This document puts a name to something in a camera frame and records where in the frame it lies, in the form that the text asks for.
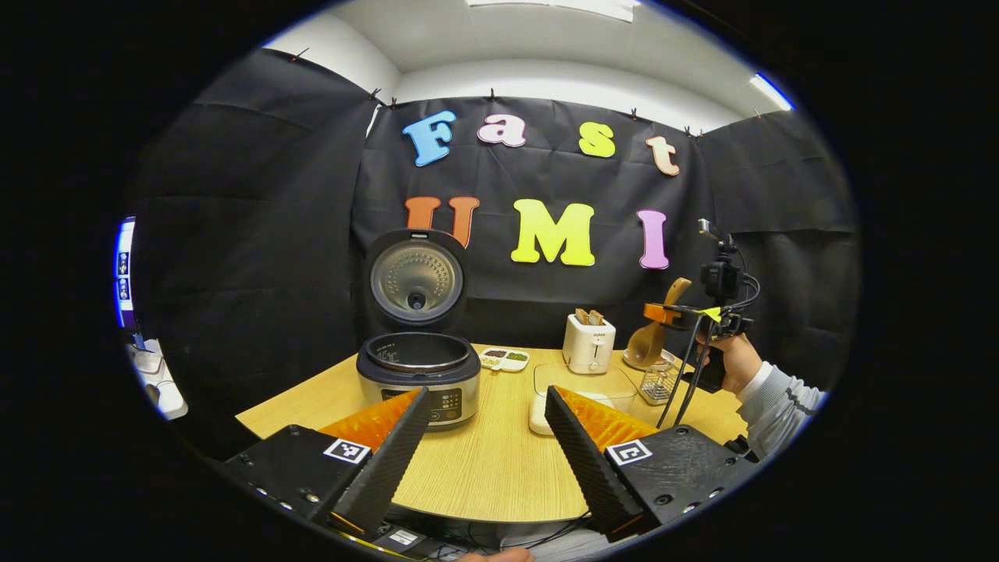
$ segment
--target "wooden table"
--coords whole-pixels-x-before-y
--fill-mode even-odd
[[[488,345],[473,344],[477,352]],[[428,432],[417,448],[393,502],[409,509],[476,521],[527,523],[578,517],[586,511],[582,492],[554,437],[527,426],[534,396],[536,365],[564,363],[561,350],[523,348],[530,354],[516,373],[480,375],[479,412],[465,426]],[[627,366],[621,351],[611,365],[637,387],[642,372]],[[669,427],[686,392],[679,383],[662,427]],[[237,415],[261,438],[288,424],[319,429],[365,407],[355,357],[323,371],[266,402]],[[694,393],[683,423],[718,443],[745,434],[735,413],[739,402],[729,392]],[[655,425],[663,406],[651,407],[635,396],[630,414]]]

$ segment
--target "human hand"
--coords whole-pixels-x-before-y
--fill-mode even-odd
[[[749,338],[745,333],[728,338],[717,339],[709,343],[711,347],[720,349],[724,354],[725,378],[721,381],[721,388],[738,394],[749,381],[756,376],[759,368],[763,366],[763,360],[756,353],[756,348],[749,343]],[[697,334],[697,353],[704,349],[704,335]],[[704,365],[710,362],[710,356],[704,356]]]
[[[508,548],[489,556],[470,552],[457,562],[534,562],[534,557],[525,548]]]

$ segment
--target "black cloth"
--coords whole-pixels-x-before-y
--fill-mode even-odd
[[[450,110],[450,153],[415,165],[407,125]],[[480,140],[491,114],[526,122],[526,143],[507,147]],[[580,150],[579,125],[594,121],[613,131],[609,158]],[[560,348],[565,318],[595,308],[617,330],[616,349],[648,320],[645,302],[661,302],[677,277],[694,282],[681,304],[707,307],[700,265],[716,256],[715,242],[698,234],[706,218],[732,233],[737,265],[763,292],[746,315],[756,320],[751,341],[767,360],[809,385],[828,388],[848,353],[859,298],[857,219],[845,177],[815,129],[794,112],[750,118],[689,137],[665,125],[607,109],[524,98],[451,98],[382,108],[368,138],[352,228],[363,251],[381,233],[406,225],[405,202],[432,196],[442,205],[434,228],[450,232],[448,200],[474,196],[467,249],[469,299],[455,331],[477,342]],[[679,166],[668,176],[654,165],[645,140],[662,135]],[[542,201],[557,221],[571,203],[593,207],[590,251],[595,264],[516,263],[517,199]],[[639,265],[644,243],[636,212],[666,215],[664,270]],[[378,327],[359,319],[370,335]],[[681,353],[689,332],[667,330],[665,348]]]
[[[245,442],[235,414],[357,351],[349,223],[377,102],[290,58],[260,50],[220,76],[128,193],[136,316],[208,451]]]
[[[407,125],[443,110],[450,123],[448,156],[425,167]],[[519,147],[481,141],[477,133],[492,114],[512,114],[526,122],[526,143]],[[599,158],[578,146],[579,126],[587,121],[613,130],[614,154]],[[673,163],[680,174],[662,174],[645,139],[662,135],[676,147]],[[614,347],[622,349],[639,326],[647,324],[642,304],[661,302],[678,277],[694,279],[714,245],[699,236],[698,218],[713,219],[710,193],[703,188],[706,170],[694,143],[684,133],[659,123],[633,121],[608,109],[538,99],[452,98],[382,108],[362,158],[352,228],[361,248],[381,233],[407,224],[406,200],[433,196],[441,200],[433,226],[452,231],[454,211],[448,201],[473,196],[480,206],[472,218],[466,251],[468,301],[456,332],[472,341],[510,346],[561,348],[565,319],[582,307],[596,309],[617,330]],[[572,203],[589,205],[589,267],[518,263],[520,215],[517,199],[544,203],[558,221]],[[642,209],[661,211],[668,269],[643,269]],[[361,323],[370,333],[375,327]]]

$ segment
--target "wooden spoon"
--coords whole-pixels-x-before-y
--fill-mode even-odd
[[[690,280],[684,277],[677,277],[666,292],[666,298],[662,301],[665,306],[676,304],[680,296],[690,286]],[[652,322],[648,326],[638,328],[631,339],[627,341],[627,348],[624,349],[624,362],[636,369],[644,369],[659,360],[662,354],[662,340],[665,338],[665,329],[662,324]]]

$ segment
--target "rice cooker lid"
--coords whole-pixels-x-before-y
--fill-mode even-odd
[[[441,324],[464,296],[464,250],[444,231],[388,232],[371,246],[366,271],[370,296],[398,327]]]

